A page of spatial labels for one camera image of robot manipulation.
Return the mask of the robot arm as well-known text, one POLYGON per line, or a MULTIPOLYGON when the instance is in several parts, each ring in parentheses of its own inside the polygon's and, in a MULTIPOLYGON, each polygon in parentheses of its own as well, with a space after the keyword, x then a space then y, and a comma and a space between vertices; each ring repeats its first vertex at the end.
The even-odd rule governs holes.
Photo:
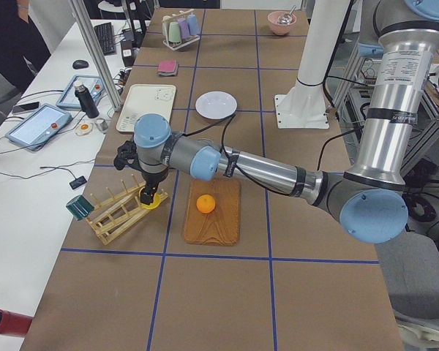
POLYGON ((217 171, 243 175, 270 192, 304 198, 329 213, 360 241, 379 244, 408 220, 400 174, 429 68, 439 49, 439 1, 364 1, 359 53, 381 62, 359 150, 342 174, 308 171, 253 154, 192 140, 157 114, 141 116, 134 142, 150 203, 175 168, 208 181, 217 171))

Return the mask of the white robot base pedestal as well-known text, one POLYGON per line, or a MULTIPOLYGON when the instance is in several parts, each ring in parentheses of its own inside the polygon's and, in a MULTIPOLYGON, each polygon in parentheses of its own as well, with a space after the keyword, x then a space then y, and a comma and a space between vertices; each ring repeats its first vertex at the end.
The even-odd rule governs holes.
POLYGON ((328 129, 323 84, 351 1, 318 0, 301 56, 294 87, 275 96, 280 129, 328 129))

